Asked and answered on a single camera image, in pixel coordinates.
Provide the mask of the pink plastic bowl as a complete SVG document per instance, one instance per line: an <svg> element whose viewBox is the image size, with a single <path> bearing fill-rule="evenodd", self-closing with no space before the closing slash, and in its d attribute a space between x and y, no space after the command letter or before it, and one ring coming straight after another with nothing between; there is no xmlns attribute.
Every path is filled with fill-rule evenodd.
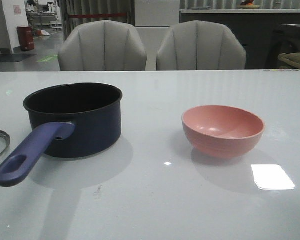
<svg viewBox="0 0 300 240"><path fill-rule="evenodd" d="M181 119L191 145L201 153L219 159L249 153L266 128L257 115L224 105L196 106L185 111Z"/></svg>

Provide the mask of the dark blue saucepan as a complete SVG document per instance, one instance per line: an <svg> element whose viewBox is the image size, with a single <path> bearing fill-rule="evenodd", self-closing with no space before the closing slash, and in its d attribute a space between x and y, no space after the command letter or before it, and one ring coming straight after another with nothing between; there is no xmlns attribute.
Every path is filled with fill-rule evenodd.
<svg viewBox="0 0 300 240"><path fill-rule="evenodd" d="M63 84L36 91L23 106L31 133L0 165L0 186L27 178L43 154L73 159L98 154L121 136L123 92L96 82Z"/></svg>

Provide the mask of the grey upholstered chair left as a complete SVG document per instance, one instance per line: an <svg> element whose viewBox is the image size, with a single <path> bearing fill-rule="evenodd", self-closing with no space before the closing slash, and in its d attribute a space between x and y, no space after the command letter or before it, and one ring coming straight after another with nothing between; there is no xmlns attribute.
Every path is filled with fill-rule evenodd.
<svg viewBox="0 0 300 240"><path fill-rule="evenodd" d="M58 51L63 72L144 71L147 53L137 29L102 20L77 26Z"/></svg>

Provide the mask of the grey upholstered chair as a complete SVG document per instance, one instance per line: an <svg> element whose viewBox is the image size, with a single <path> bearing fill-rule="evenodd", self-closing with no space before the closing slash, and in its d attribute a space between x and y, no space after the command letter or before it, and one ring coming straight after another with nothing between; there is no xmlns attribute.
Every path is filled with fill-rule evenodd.
<svg viewBox="0 0 300 240"><path fill-rule="evenodd" d="M147 53L137 29L102 20L77 26L58 51L63 72L144 71Z"/></svg>
<svg viewBox="0 0 300 240"><path fill-rule="evenodd" d="M167 30L156 54L156 69L244 70L246 59L246 50L226 25L193 20Z"/></svg>

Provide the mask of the grey upholstered chair right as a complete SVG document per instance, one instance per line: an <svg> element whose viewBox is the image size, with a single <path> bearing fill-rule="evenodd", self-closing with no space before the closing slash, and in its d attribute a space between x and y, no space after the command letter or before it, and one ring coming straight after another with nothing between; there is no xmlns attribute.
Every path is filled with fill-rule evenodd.
<svg viewBox="0 0 300 240"><path fill-rule="evenodd" d="M246 59L246 50L226 25L193 20L167 30L156 54L156 69L244 70Z"/></svg>

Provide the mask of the white cabinet block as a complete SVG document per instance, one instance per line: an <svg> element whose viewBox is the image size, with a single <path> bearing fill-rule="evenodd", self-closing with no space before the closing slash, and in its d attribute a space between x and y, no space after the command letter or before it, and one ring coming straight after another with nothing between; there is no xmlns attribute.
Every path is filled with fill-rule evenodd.
<svg viewBox="0 0 300 240"><path fill-rule="evenodd" d="M179 18L179 0L136 0L134 2L134 22L146 50L147 71L157 69L156 55L162 39L170 26L179 23Z"/></svg>

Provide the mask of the red barrier belt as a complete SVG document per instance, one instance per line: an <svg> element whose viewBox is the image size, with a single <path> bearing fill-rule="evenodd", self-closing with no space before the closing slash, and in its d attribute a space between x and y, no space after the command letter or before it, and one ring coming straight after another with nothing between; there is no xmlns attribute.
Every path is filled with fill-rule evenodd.
<svg viewBox="0 0 300 240"><path fill-rule="evenodd" d="M98 19L98 18L118 18L118 17L128 17L129 12L121 13L105 13L105 14L69 14L69 19Z"/></svg>

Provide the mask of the dark kitchen counter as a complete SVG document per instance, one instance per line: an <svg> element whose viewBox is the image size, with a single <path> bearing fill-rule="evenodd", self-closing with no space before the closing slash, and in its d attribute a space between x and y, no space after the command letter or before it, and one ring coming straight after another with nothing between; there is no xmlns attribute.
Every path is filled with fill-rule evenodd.
<svg viewBox="0 0 300 240"><path fill-rule="evenodd" d="M300 25L300 9L183 9L179 22L219 23L232 30L246 50L246 69L276 69L283 31L280 24Z"/></svg>

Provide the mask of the fruit plate on counter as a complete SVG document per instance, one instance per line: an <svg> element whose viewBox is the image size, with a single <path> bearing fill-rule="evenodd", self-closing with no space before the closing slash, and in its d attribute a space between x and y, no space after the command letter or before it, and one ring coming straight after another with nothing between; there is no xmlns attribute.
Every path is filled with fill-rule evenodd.
<svg viewBox="0 0 300 240"><path fill-rule="evenodd" d="M244 0L239 6L242 10L255 10L259 9L260 5L255 5L254 0Z"/></svg>

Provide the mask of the red trash bin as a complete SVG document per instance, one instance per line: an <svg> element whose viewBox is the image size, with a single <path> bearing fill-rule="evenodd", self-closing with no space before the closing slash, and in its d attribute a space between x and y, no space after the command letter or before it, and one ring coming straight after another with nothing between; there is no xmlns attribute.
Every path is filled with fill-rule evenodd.
<svg viewBox="0 0 300 240"><path fill-rule="evenodd" d="M30 26L18 26L17 34L22 51L31 51L35 49L32 28Z"/></svg>

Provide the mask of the beige cushion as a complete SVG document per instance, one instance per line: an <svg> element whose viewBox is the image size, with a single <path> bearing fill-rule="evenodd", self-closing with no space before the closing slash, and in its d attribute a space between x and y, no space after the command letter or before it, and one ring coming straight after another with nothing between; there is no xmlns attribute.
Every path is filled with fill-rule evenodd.
<svg viewBox="0 0 300 240"><path fill-rule="evenodd" d="M291 69L300 70L300 52L297 53L281 53L278 56L278 60L289 66Z"/></svg>

